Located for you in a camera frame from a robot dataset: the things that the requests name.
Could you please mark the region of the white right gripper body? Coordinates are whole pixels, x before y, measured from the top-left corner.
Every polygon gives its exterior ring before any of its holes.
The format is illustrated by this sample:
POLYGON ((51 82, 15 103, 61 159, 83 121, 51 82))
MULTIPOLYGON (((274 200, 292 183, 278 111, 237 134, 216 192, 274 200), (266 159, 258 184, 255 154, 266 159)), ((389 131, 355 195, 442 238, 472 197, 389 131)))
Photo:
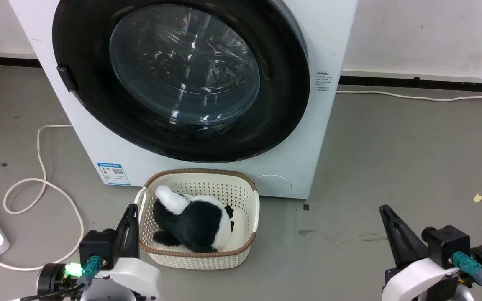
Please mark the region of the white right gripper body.
POLYGON ((457 273, 453 259, 448 259, 449 269, 425 258, 411 263, 408 267, 390 278, 382 291, 383 301, 411 301, 419 296, 419 301, 426 301, 426 292, 445 276, 457 273))

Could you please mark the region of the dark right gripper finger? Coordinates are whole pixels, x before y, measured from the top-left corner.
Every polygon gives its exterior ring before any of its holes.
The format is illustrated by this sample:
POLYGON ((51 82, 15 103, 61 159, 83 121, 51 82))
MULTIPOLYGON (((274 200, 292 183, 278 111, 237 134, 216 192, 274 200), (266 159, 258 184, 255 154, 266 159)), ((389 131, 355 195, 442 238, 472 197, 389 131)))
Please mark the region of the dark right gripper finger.
POLYGON ((380 206, 380 215, 396 268, 427 258, 426 245, 389 205, 380 206))

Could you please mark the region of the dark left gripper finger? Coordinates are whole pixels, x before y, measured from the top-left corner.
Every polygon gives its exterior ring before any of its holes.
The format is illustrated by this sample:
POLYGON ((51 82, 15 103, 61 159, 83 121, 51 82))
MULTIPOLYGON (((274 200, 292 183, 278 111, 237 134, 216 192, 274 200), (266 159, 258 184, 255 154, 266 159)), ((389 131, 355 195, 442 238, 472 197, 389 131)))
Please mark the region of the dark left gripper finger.
POLYGON ((128 204, 117 231, 118 256, 121 258, 133 257, 133 204, 128 204))
POLYGON ((130 257, 140 258, 139 207, 137 204, 130 204, 130 257))

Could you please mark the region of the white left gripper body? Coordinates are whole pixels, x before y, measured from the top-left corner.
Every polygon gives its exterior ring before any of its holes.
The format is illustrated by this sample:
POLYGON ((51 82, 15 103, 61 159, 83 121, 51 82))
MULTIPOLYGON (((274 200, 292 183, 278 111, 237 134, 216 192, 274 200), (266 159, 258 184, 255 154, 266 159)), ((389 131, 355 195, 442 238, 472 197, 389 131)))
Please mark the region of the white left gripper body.
POLYGON ((159 269, 139 258, 119 258, 96 274, 81 301, 160 301, 159 269))

